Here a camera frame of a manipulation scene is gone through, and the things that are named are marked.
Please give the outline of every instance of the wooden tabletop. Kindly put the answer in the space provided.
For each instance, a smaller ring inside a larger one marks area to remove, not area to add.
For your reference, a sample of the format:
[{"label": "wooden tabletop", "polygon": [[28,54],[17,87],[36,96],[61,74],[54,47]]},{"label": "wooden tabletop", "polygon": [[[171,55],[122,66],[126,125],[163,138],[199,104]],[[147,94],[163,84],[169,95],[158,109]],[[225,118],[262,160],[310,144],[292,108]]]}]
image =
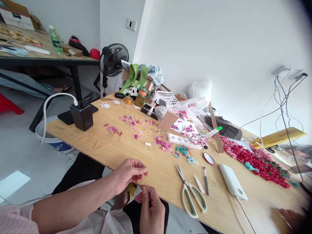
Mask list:
[{"label": "wooden tabletop", "polygon": [[[25,36],[29,36],[30,38],[34,37],[39,43],[42,43],[42,47],[38,47],[38,48],[42,48],[42,49],[46,49],[49,50],[51,52],[51,55],[45,55],[45,54],[41,54],[41,53],[36,53],[36,52],[29,52],[29,55],[24,56],[24,57],[17,57],[15,55],[11,55],[8,54],[6,52],[0,51],[0,56],[5,56],[7,58],[16,58],[16,59],[29,59],[29,58],[41,58],[41,59],[65,59],[65,60],[86,60],[86,61],[90,61],[90,62],[97,62],[98,60],[93,59],[91,57],[86,57],[86,56],[80,56],[80,57],[76,57],[76,56],[66,56],[66,54],[58,54],[55,52],[55,49],[52,45],[52,41],[51,41],[51,37],[49,34],[47,33],[40,33],[40,32],[36,32],[36,31],[31,31],[31,30],[26,30],[26,29],[21,29],[18,27],[14,27],[11,25],[7,25],[7,24],[3,24],[0,23],[0,26],[7,29],[8,31],[12,30],[12,31],[18,31],[21,33],[21,35]],[[21,46],[25,46],[25,45],[29,45],[29,46],[35,46],[32,43],[24,43],[23,41],[19,41],[19,40],[14,40],[12,37],[1,34],[0,33],[0,38],[1,39],[6,39],[9,41],[12,41],[18,45]],[[14,45],[12,43],[4,43],[2,41],[0,41],[0,45],[8,45],[8,46],[15,46],[18,47],[17,45]]]},{"label": "wooden tabletop", "polygon": [[[114,95],[111,94],[107,98],[114,98]],[[172,153],[163,152],[153,145],[155,133],[149,132],[149,129],[157,129],[156,125],[152,126],[148,123],[148,127],[144,130],[145,124],[136,124],[137,131],[142,131],[143,134],[139,134],[140,139],[135,139],[134,134],[138,134],[138,132],[129,128],[124,121],[119,119],[120,115],[134,115],[136,120],[145,121],[146,115],[140,110],[133,105],[115,106],[110,101],[106,101],[110,104],[110,108],[105,109],[98,105],[102,102],[98,100],[93,103],[99,108],[99,111],[93,114],[94,125],[86,132],[77,129],[74,124],[66,125],[58,119],[48,123],[47,131],[112,170],[127,158],[141,160],[147,166],[149,176],[146,179],[143,178],[139,184],[146,183],[155,187],[162,199],[182,210],[184,210],[181,197],[183,183],[175,164],[180,164],[186,180],[195,186],[197,185],[193,175],[197,176],[203,186],[205,185],[203,176],[203,166],[205,166],[209,185],[209,196],[204,194],[208,206],[205,214],[201,213],[195,199],[191,196],[199,214],[199,220],[221,233],[253,233],[239,203],[229,193],[221,175],[218,164],[224,163],[233,169],[245,190],[248,201],[242,201],[242,205],[256,233],[290,233],[289,227],[277,209],[293,209],[302,213],[301,207],[305,206],[307,202],[307,196],[302,191],[294,187],[285,189],[254,175],[227,153],[218,154],[213,142],[209,142],[208,150],[191,150],[192,156],[199,164],[197,166],[187,163],[183,155],[176,159]],[[107,131],[107,127],[104,127],[105,124],[117,127],[119,132],[123,132],[122,135],[120,137],[117,134],[112,136]],[[78,142],[90,134],[97,134],[101,137],[95,147],[96,141],[88,142],[90,138]],[[249,136],[254,135],[243,131],[243,137],[248,139]],[[144,144],[145,142],[152,144],[151,150]],[[211,166],[203,159],[204,152],[214,158],[216,165]]]}]

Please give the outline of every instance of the scissors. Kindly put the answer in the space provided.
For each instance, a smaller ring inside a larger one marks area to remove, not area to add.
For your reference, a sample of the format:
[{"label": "scissors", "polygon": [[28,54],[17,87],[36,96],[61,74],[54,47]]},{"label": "scissors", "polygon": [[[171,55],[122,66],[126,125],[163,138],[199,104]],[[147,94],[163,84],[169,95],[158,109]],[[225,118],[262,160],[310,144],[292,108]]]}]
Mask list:
[{"label": "scissors", "polygon": [[[177,170],[178,170],[179,175],[181,176],[181,178],[182,178],[182,180],[183,180],[183,189],[182,189],[183,206],[184,206],[186,212],[189,214],[189,216],[191,216],[192,218],[198,218],[198,214],[197,214],[197,212],[196,212],[196,210],[195,210],[195,206],[194,206],[194,204],[193,204],[193,201],[192,201],[192,199],[191,199],[191,196],[189,195],[188,187],[189,187],[189,189],[191,190],[193,196],[195,197],[195,200],[196,200],[197,204],[199,205],[199,207],[201,208],[201,211],[202,211],[203,213],[206,213],[206,211],[207,211],[207,203],[206,203],[206,201],[205,201],[203,195],[201,194],[201,192],[200,192],[195,186],[191,185],[190,183],[188,183],[188,182],[186,181],[186,179],[185,179],[185,177],[184,177],[184,174],[183,174],[183,172],[182,172],[181,167],[180,167],[179,164],[178,164],[178,166],[179,166],[179,168],[177,167],[177,165],[175,165],[175,167],[176,167]],[[194,190],[199,194],[199,196],[200,196],[200,198],[201,198],[201,200],[202,200],[202,203],[199,201],[199,199],[198,199],[197,195],[195,194]],[[191,212],[188,210],[188,208],[186,207],[184,194],[186,194],[186,196],[187,196],[187,198],[188,198],[188,202],[189,202],[189,204],[190,204],[190,206],[191,206],[191,208],[192,208],[192,213],[191,213]]]}]

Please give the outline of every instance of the black pants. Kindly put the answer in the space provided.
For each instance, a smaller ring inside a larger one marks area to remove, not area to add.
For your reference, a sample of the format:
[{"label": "black pants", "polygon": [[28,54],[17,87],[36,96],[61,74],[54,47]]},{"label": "black pants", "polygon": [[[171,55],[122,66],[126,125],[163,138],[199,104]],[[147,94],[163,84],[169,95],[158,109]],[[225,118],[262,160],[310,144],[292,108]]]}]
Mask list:
[{"label": "black pants", "polygon": [[[64,175],[62,181],[54,189],[52,195],[64,192],[71,187],[88,180],[100,179],[104,171],[104,166],[89,158],[83,153],[79,153],[76,161],[70,167],[70,169]],[[166,233],[169,217],[169,205],[167,202],[161,200],[166,208],[165,212],[165,228],[164,234]],[[141,217],[142,204],[132,201],[126,205],[123,211],[129,216],[133,233],[140,234],[140,217]]]}]

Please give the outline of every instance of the wooden desk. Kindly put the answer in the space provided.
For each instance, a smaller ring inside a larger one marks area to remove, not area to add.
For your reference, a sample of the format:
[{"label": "wooden desk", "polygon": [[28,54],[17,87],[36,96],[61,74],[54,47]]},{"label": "wooden desk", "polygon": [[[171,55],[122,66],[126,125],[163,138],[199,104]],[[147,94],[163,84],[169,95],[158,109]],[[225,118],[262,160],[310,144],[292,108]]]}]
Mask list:
[{"label": "wooden desk", "polygon": [[[52,41],[51,41],[49,34],[39,33],[39,32],[35,32],[35,31],[31,31],[31,30],[25,30],[25,29],[21,29],[18,27],[14,27],[14,26],[2,24],[2,23],[0,23],[0,26],[9,30],[9,31],[10,30],[19,31],[19,32],[21,32],[22,35],[24,35],[24,36],[27,35],[30,38],[35,37],[36,40],[38,40],[40,43],[42,43],[42,47],[40,47],[40,48],[49,50],[51,52],[51,55],[45,55],[45,54],[40,54],[40,53],[36,53],[36,52],[29,52],[29,55],[27,55],[27,56],[18,57],[18,56],[11,55],[11,54],[8,54],[6,52],[0,51],[0,67],[7,68],[7,67],[26,67],[26,66],[66,66],[70,69],[71,74],[67,74],[67,73],[65,73],[59,69],[58,69],[58,71],[61,72],[63,75],[72,78],[73,83],[74,83],[76,98],[78,101],[82,100],[78,66],[86,66],[86,65],[98,66],[98,63],[99,63],[98,60],[93,59],[91,57],[86,57],[86,56],[80,56],[80,57],[70,56],[69,57],[69,56],[66,56],[66,54],[57,54],[55,52],[53,45],[52,45]],[[14,42],[18,45],[21,45],[21,46],[25,45],[25,44],[23,44],[22,41],[14,40],[10,36],[4,35],[4,34],[0,34],[0,38],[12,41],[12,42]],[[0,45],[8,45],[8,46],[18,47],[12,43],[4,43],[2,41],[0,41]],[[14,82],[14,83],[19,84],[21,86],[24,86],[28,89],[36,91],[42,95],[45,95],[46,97],[50,96],[47,93],[44,93],[40,90],[37,90],[31,86],[28,86],[24,83],[21,83],[21,82],[15,80],[13,77],[6,76],[2,73],[0,73],[0,76],[2,78],[5,78],[5,79],[11,81],[11,82]],[[39,122],[41,121],[41,119],[43,117],[43,111],[42,111],[43,103],[42,103],[38,113],[36,114],[33,122],[31,123],[31,125],[29,127],[29,129],[32,132],[35,132],[36,126],[39,124]]]},{"label": "wooden desk", "polygon": [[[111,94],[107,98],[114,98],[114,96]],[[98,106],[102,102],[98,100],[93,102],[93,105]],[[246,192],[248,201],[242,201],[242,205],[256,233],[290,232],[276,208],[293,209],[301,213],[300,207],[305,205],[306,197],[299,190],[295,188],[288,190],[254,175],[243,164],[231,158],[227,153],[218,154],[213,143],[209,143],[208,150],[191,150],[193,157],[199,163],[198,166],[191,166],[187,163],[184,156],[176,159],[173,154],[163,152],[157,146],[154,147],[154,133],[148,132],[148,128],[143,130],[145,124],[136,124],[137,130],[143,131],[143,134],[140,134],[141,138],[136,140],[134,134],[137,134],[137,132],[120,120],[120,115],[134,115],[135,119],[140,119],[140,121],[145,121],[146,119],[146,115],[135,109],[133,105],[115,106],[111,104],[109,109],[101,108],[93,114],[94,125],[86,132],[77,129],[74,124],[68,126],[60,120],[49,123],[47,131],[112,170],[116,169],[126,158],[141,160],[147,166],[149,172],[146,184],[155,187],[162,199],[182,210],[184,210],[181,200],[183,184],[175,164],[180,164],[187,181],[196,185],[193,177],[195,174],[203,186],[205,182],[202,167],[205,166],[207,169],[209,196],[204,195],[204,197],[208,205],[208,211],[205,214],[201,213],[200,208],[193,199],[199,214],[199,220],[221,233],[252,233],[253,231],[239,203],[229,193],[217,166],[220,163],[224,163],[233,169]],[[118,135],[112,137],[111,133],[106,130],[107,127],[103,126],[105,124],[115,126],[118,128],[118,131],[122,131],[121,137],[119,138]],[[100,143],[105,146],[95,150],[93,149],[95,143],[93,140],[89,143],[87,139],[78,142],[90,133],[98,134],[101,137]],[[146,146],[145,142],[152,144],[152,150],[149,150],[149,146]],[[203,152],[211,154],[216,165],[209,165],[202,157]]]}]

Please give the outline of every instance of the yellow box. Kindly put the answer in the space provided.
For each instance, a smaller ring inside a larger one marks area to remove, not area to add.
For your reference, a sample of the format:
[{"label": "yellow box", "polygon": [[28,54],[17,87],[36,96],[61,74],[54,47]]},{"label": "yellow box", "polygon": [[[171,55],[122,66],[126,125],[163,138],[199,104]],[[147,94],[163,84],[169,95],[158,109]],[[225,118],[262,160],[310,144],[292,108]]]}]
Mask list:
[{"label": "yellow box", "polygon": [[[302,132],[299,129],[294,128],[294,127],[288,127],[287,131],[289,134],[289,138],[291,140],[307,135],[306,133],[304,133],[304,132]],[[262,140],[263,140],[264,148],[274,146],[274,145],[279,145],[281,143],[287,142],[288,137],[287,137],[286,129],[283,129],[283,130],[280,130],[278,132],[267,135],[267,136],[263,137]],[[256,142],[262,144],[261,139],[256,139],[252,142],[253,143],[252,147],[260,148],[261,146],[258,145]]]}]

